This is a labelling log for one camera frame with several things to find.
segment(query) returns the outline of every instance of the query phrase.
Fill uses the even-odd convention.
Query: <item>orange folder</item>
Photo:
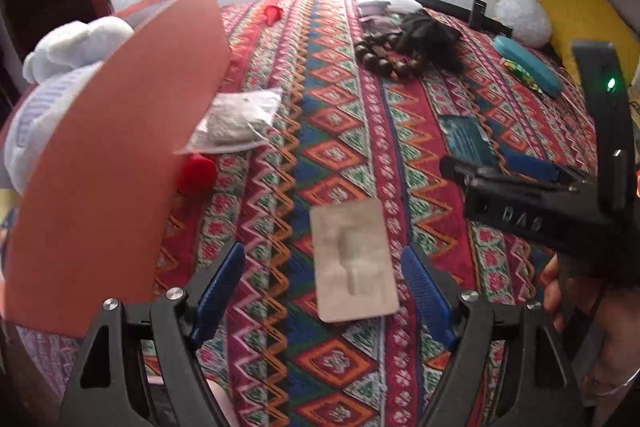
[[[172,0],[105,61],[31,175],[0,282],[5,319],[82,337],[106,298],[151,298],[174,151],[229,57],[217,0]]]

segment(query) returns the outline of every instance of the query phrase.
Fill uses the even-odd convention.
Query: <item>colorful woven fabric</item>
[[[283,17],[265,26],[262,10],[275,3]],[[477,122],[502,169],[506,150],[595,168],[589,121],[512,78],[489,36],[431,14],[463,33],[465,73],[430,69],[421,80],[394,83],[354,59],[362,28],[353,0],[267,0],[223,10],[232,47],[223,90],[281,86],[284,103],[270,145],[218,157],[210,200],[178,195],[156,291],[184,284],[227,240],[245,245],[241,282],[215,338],[198,352],[207,377],[231,395],[242,427],[417,424],[448,353],[421,326],[404,285],[398,255],[410,241],[492,301],[522,304],[535,294],[534,273],[548,252],[463,219],[459,188],[438,171],[448,151],[442,118]],[[563,84],[584,110],[572,83]],[[388,317],[322,323],[308,211],[370,197],[383,202],[401,307]],[[152,344],[145,349],[148,370],[157,372]],[[492,394],[501,349],[496,343],[490,352],[472,423]]]

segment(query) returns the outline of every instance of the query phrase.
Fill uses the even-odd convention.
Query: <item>beige card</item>
[[[314,206],[309,216],[320,319],[342,322],[397,312],[380,200]]]

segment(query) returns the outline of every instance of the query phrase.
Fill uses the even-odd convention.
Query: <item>hand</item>
[[[556,255],[542,271],[540,282],[545,286],[545,310],[551,315],[556,330],[562,331],[564,317],[560,311],[558,269]],[[589,314],[601,286],[602,282],[596,279],[569,279],[566,292],[578,309]],[[605,338],[590,376],[600,385],[614,389],[640,367],[640,291],[607,289],[594,321]]]

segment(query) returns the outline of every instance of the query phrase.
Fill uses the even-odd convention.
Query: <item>yellow cushion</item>
[[[572,41],[610,41],[616,46],[622,76],[631,83],[640,57],[640,42],[607,0],[539,0],[551,19],[551,45],[574,81],[580,74],[571,52]]]

